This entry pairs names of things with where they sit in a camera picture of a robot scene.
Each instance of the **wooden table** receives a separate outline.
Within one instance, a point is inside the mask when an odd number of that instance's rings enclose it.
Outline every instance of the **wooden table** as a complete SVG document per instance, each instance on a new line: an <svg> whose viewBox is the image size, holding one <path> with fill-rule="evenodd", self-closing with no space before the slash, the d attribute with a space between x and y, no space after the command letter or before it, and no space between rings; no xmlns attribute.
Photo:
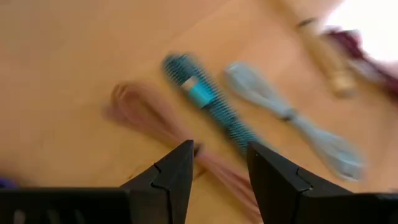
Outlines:
<svg viewBox="0 0 398 224"><path fill-rule="evenodd" d="M322 15L336 1L291 2ZM160 69L169 52L194 52L219 82L235 60L255 65L299 111L357 145L368 168L362 182L335 178L296 130L225 91L283 156L355 192L398 188L396 105L366 83L350 99L335 98L267 1L1 0L0 27L0 175L23 186L119 186L171 150L106 118L121 80L153 83L197 140L244 169L218 127ZM217 180L195 179L187 223L245 222Z"/></svg>

